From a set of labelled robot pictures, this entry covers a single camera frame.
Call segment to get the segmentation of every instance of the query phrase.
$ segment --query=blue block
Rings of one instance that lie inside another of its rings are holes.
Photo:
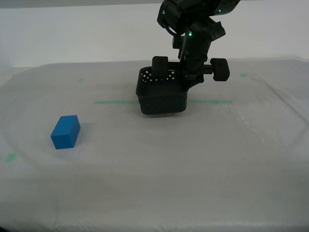
[[[81,129],[77,115],[60,117],[51,135],[56,149],[73,148]]]

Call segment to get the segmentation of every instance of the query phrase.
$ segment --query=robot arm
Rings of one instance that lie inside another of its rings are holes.
[[[221,22],[213,21],[210,16],[231,12],[240,0],[164,0],[160,8],[158,23],[174,36],[173,48],[179,49],[179,71],[187,80],[193,81],[205,70],[207,53],[211,42],[225,35]],[[226,81],[229,69],[225,59],[217,59],[214,64],[225,65],[216,81]]]

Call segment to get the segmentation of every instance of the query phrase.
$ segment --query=table surface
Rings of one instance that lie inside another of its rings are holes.
[[[309,63],[230,60],[181,114],[144,116],[150,61],[53,64],[0,87],[0,225],[12,231],[308,231]],[[76,147],[55,150],[60,116]]]

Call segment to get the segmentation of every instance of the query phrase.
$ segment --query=white wall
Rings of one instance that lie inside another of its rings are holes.
[[[0,9],[0,65],[177,58],[156,22],[160,4]],[[241,1],[209,57],[309,58],[309,0]]]

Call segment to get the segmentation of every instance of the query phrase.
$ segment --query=white cloth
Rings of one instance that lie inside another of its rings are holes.
[[[144,116],[150,62],[53,64],[0,87],[0,226],[14,232],[309,230],[309,63],[230,60],[181,114]],[[231,100],[232,104],[207,103]],[[109,104],[93,104],[112,101]],[[77,115],[73,149],[55,150]]]

